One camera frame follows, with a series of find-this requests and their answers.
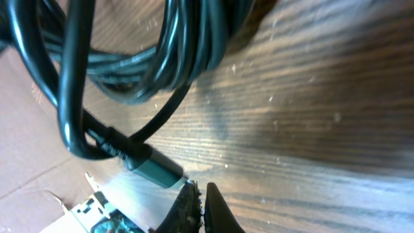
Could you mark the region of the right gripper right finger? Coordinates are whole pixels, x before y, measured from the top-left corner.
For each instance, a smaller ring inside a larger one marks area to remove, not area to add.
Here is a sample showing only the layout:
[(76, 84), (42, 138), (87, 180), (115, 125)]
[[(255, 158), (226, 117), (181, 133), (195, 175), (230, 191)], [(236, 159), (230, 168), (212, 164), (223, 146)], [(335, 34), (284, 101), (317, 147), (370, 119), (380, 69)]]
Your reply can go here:
[(205, 233), (245, 233), (215, 183), (208, 183), (204, 212)]

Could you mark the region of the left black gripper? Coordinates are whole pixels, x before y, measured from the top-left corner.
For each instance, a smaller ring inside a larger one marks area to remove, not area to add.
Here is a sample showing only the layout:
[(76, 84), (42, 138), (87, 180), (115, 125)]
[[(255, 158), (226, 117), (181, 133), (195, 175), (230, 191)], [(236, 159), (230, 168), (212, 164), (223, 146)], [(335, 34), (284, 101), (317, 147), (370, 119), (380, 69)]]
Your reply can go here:
[(69, 209), (52, 194), (64, 211), (64, 215), (41, 230), (41, 233), (138, 233), (143, 230), (108, 201), (94, 178), (85, 173), (94, 193), (86, 200)]

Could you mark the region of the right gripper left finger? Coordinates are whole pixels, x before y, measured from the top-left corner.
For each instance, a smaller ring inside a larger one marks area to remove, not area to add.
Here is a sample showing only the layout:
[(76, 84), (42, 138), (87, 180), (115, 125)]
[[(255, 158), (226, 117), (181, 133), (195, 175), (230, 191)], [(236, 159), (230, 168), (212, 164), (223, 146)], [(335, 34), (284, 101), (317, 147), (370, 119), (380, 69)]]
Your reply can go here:
[(201, 227), (200, 191), (195, 181), (186, 181), (156, 233), (198, 233)]

